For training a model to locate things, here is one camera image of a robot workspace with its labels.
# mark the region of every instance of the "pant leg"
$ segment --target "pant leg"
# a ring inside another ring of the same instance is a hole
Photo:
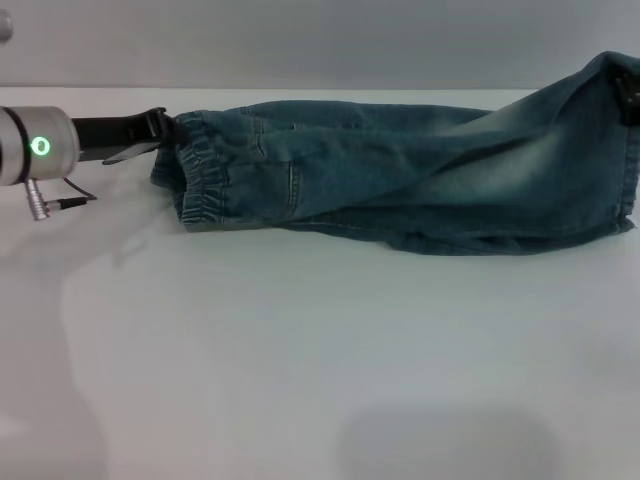
[[[420,253],[535,253],[628,230],[639,137],[603,54],[497,112],[273,102],[179,117],[152,175],[188,228],[282,226]],[[184,175],[176,184],[175,178]]]

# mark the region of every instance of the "seam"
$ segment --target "seam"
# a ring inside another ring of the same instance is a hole
[[[611,220],[605,220],[602,223],[606,223],[609,222]],[[300,222],[299,224],[301,225],[326,225],[326,226],[336,226],[336,227],[348,227],[348,228],[353,228],[356,230],[365,230],[365,231],[371,231],[371,232],[386,232],[386,233],[397,233],[394,230],[381,230],[381,229],[373,229],[373,228],[364,228],[364,227],[355,227],[355,226],[350,226],[350,225],[346,225],[346,224],[341,224],[341,223],[331,223],[331,222]],[[578,227],[583,227],[585,225],[585,222],[579,222],[576,224],[571,224],[571,225],[565,225],[562,227],[550,227],[550,228],[545,228],[544,231],[545,232],[562,232],[563,230],[572,230],[572,229],[576,229]],[[494,235],[513,235],[513,236],[525,236],[525,235],[531,235],[531,234],[535,234],[538,233],[539,230],[465,230],[464,233],[458,233],[458,234],[452,234],[452,233],[445,233],[445,235],[448,235],[452,238],[465,238],[467,235],[472,235],[472,236],[494,236]]]
[[[289,163],[289,198],[285,218],[293,216],[298,205],[298,193],[300,191],[300,171],[293,162]]]
[[[616,218],[620,217],[622,214],[622,206],[624,204],[624,183],[627,176],[627,163],[631,160],[629,158],[629,143],[631,142],[631,129],[629,127],[626,128],[625,132],[625,142],[624,142],[624,150],[622,152],[622,158],[624,162],[622,163],[622,168],[620,169],[620,183],[618,185],[618,191],[620,194],[618,195],[618,201],[616,203]]]
[[[620,216],[631,215],[636,202],[640,169],[640,126],[628,128],[627,157],[620,202]]]
[[[340,228],[346,228],[347,230],[356,230],[356,231],[362,231],[362,232],[372,232],[372,233],[387,233],[387,234],[392,234],[392,235],[398,235],[398,232],[394,231],[394,230],[382,230],[382,229],[375,229],[375,228],[365,228],[365,227],[357,227],[355,225],[347,225],[347,224],[343,224],[343,223],[331,223],[331,222],[291,222],[290,225],[300,225],[300,226],[314,226],[314,225],[319,225],[319,226],[325,226],[325,227],[340,227]],[[468,252],[468,253],[484,253],[484,254],[496,254],[496,252],[494,252],[493,250],[484,250],[481,248],[469,248],[469,247],[460,247],[458,245],[454,245],[451,244],[449,242],[446,242],[440,238],[435,239],[433,237],[428,237],[425,235],[425,238],[428,238],[429,241],[439,244],[439,245],[445,245],[449,248],[453,248],[454,250],[457,250],[459,252]]]
[[[253,123],[253,150],[262,157],[262,160],[267,161],[267,154],[262,148],[262,142],[260,141],[262,139],[262,135],[264,134],[264,124],[258,117],[251,117],[251,119]]]

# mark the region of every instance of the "jeans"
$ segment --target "jeans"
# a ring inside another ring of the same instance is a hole
[[[640,127],[605,53],[496,112],[280,101],[177,117],[151,180],[187,230],[278,227],[422,254],[532,254],[628,231]]]

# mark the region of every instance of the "white tabletop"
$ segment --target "white tabletop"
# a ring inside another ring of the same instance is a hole
[[[525,93],[0,89],[0,104]],[[637,232],[526,258],[185,234],[152,162],[81,165],[99,201],[37,224],[21,187],[0,191],[0,479],[637,478]]]

